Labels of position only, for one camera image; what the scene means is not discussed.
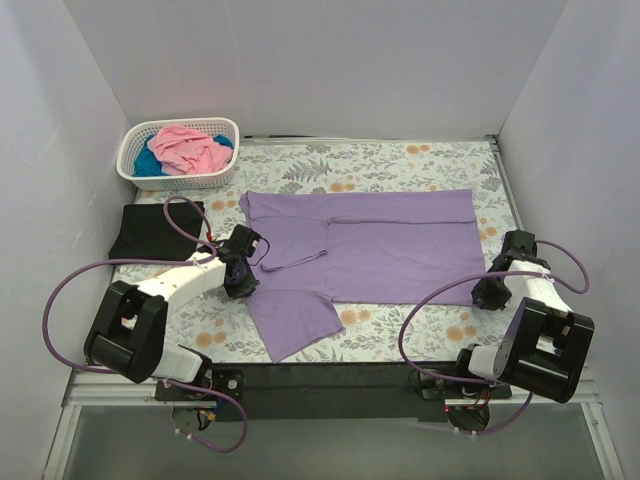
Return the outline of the purple t-shirt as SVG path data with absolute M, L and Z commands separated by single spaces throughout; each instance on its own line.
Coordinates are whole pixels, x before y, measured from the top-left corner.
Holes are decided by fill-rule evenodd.
M 239 201 L 266 244 L 246 302 L 274 362 L 340 332 L 337 303 L 415 305 L 485 270 L 473 193 L 267 194 Z

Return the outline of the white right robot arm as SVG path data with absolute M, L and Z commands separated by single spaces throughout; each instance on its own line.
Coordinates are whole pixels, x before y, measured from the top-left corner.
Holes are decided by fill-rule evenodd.
M 561 299 L 532 233 L 507 232 L 490 270 L 509 275 L 479 280 L 471 292 L 473 304 L 497 311 L 513 303 L 516 310 L 499 345 L 471 344 L 460 351 L 452 373 L 454 389 L 471 398 L 489 383 L 501 382 L 568 402 L 591 344 L 593 320 Z

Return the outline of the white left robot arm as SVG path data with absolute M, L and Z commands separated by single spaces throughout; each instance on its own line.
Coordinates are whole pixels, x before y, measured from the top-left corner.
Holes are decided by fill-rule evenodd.
M 169 318 L 196 297 L 222 288 L 231 299 L 251 295 L 259 284 L 249 259 L 263 237 L 237 225 L 231 235 L 196 250 L 163 274 L 106 290 L 84 343 L 84 354 L 134 383 L 149 378 L 178 381 L 193 400 L 205 398 L 213 377 L 205 356 L 166 340 Z

